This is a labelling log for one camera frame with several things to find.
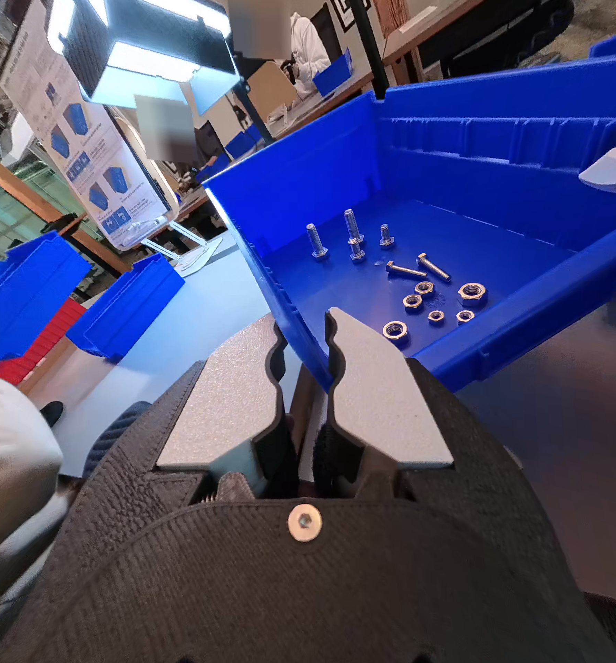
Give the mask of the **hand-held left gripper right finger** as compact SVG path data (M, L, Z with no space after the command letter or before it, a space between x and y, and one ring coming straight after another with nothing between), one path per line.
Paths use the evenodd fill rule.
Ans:
M451 468L453 454L401 349L407 325L392 320L379 332L332 307L325 338L333 377L326 422L334 435L327 458L339 487L359 487L373 473L395 479Z

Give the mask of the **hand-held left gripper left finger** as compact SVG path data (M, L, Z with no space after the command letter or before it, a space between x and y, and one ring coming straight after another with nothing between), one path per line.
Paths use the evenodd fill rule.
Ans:
M240 473L270 494L294 461L283 394L287 341L271 313L230 337L206 360L157 459L166 471Z

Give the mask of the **pile of steel nuts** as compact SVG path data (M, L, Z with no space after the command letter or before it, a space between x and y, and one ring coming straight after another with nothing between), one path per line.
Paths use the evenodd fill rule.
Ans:
M425 307L426 303L436 296L436 286L428 280L420 281L411 294L402 300L402 308L409 315L424 315L428 327L433 329L445 329L447 323L453 322L456 326L463 326L474 320L478 309L484 308L488 300L488 292L485 286L479 282L468 282L459 287L456 293L459 309L454 316L447 314L443 309Z

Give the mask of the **blue plastic bin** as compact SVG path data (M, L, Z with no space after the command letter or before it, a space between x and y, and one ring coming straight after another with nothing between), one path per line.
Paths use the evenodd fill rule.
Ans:
M185 285L158 253L135 262L67 331L81 351L116 364Z
M391 88L357 97L206 182L287 342L329 389L325 314L381 332L451 391L482 381L616 294L616 194L578 175L616 147L616 37L585 60ZM365 259L350 259L353 209ZM306 226L329 256L313 260ZM380 227L395 239L379 247ZM452 277L390 278L388 261ZM487 304L463 326L428 327L402 300L453 315L468 282Z
M0 361L21 357L90 270L56 231L0 261Z

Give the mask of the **pile of bare steel bolts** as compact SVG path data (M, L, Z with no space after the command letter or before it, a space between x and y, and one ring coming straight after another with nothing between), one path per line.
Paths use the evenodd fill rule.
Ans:
M348 231L348 246L350 250L350 259L354 263L360 263L365 259L365 251L363 250L364 235L360 232L358 222L355 218L353 209L349 208L344 211L344 219ZM380 227L379 247L382 249L390 249L395 244L395 239L389 233L387 224ZM309 238L312 247L311 256L315 261L324 261L329 256L329 250L324 246L320 238L319 232L313 223L306 226L306 234ZM427 255L427 253L420 253L417 256L417 264L423 269L413 269L398 265L394 261L388 261L385 264L385 270L390 278L419 278L428 277L429 275L436 276L446 283L452 282L452 277L444 269L435 264Z

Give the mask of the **white metal board stand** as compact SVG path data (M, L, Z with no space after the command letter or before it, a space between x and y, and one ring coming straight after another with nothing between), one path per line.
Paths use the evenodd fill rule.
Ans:
M194 241L197 246L185 254L177 254L153 241L150 237L142 239L141 245L169 259L174 270L181 277L190 276L203 269L222 243L221 237L207 241L176 221L170 221L167 227Z

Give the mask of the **red plastic bin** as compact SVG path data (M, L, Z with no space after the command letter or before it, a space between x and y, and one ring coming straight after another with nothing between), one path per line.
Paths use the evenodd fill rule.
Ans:
M22 357L0 361L0 379L21 385L86 311L84 305L68 298Z

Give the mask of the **long blue bin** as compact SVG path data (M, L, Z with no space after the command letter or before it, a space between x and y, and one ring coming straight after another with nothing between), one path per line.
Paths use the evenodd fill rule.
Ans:
M259 130L254 125L240 131L226 145L222 145L210 122L206 122L195 131L198 152L204 161L195 177L200 183L225 170L232 161L243 157L262 140Z

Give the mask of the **small blue bin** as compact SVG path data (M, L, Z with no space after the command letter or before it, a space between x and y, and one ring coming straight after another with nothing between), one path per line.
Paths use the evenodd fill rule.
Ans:
M352 77L353 64L350 49L336 59L328 68L315 75L312 79L321 97L327 98L336 88Z

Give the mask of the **black light stand pole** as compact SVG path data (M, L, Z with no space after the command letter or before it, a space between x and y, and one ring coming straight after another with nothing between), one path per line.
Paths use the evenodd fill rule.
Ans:
M239 77L237 84L232 88L232 91L237 96L239 103L242 105L247 116L251 119L253 125L259 131L260 136L266 146L272 145L276 139L270 134L260 114L256 110L254 104L250 100L248 92L250 87L243 77Z

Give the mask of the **wood-edged instruction board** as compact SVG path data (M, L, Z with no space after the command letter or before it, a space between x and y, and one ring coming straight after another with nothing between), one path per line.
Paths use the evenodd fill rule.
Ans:
M69 65L48 43L45 19L42 2L31 1L0 85L108 242L170 255L151 236L167 228L171 208L111 114L82 98Z

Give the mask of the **cardboard box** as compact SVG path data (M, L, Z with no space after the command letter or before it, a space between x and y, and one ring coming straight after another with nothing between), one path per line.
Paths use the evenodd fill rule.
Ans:
M274 61L264 62L247 78L248 97L263 120L282 106L299 102L294 85Z

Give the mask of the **studio light panel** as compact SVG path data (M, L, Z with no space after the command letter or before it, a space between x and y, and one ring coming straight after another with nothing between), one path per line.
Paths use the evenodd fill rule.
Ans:
M186 86L203 114L242 81L216 1L52 1L47 39L93 104L185 103Z

